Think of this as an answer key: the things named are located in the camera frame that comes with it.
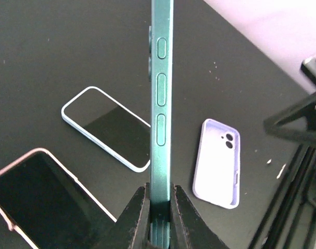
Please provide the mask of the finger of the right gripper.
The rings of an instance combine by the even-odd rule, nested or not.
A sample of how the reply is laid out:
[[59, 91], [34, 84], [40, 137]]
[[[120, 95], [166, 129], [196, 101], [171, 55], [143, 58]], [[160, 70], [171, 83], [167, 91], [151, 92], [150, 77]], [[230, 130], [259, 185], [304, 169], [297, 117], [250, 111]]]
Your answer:
[[316, 92], [264, 120], [267, 134], [316, 146]]

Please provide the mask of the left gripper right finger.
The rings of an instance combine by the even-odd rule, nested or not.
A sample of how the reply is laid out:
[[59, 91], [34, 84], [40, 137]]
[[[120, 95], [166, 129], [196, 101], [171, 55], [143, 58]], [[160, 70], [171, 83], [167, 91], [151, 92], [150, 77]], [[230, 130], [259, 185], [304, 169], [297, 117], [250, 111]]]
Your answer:
[[228, 248], [206, 225], [180, 185], [171, 186], [170, 229], [170, 248]]

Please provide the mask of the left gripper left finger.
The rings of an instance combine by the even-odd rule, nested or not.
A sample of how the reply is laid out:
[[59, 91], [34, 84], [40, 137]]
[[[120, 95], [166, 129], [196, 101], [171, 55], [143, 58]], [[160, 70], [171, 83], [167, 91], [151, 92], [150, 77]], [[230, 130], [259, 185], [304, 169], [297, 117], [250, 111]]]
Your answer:
[[150, 184], [139, 187], [95, 248], [150, 248]]

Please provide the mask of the lavender phone case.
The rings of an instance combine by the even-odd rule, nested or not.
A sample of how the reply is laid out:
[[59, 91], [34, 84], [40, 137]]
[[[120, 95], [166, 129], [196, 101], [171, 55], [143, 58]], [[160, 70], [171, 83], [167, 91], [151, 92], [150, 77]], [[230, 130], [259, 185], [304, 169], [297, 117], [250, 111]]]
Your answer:
[[240, 134], [235, 128], [213, 119], [203, 122], [192, 190], [225, 209], [239, 205]]

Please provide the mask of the teal phone case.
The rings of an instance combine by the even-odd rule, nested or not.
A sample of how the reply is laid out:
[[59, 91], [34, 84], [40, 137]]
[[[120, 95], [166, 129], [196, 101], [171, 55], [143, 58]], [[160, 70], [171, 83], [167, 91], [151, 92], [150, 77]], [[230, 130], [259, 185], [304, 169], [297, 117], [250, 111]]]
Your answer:
[[171, 107], [174, 1], [151, 2], [150, 242], [170, 247]]

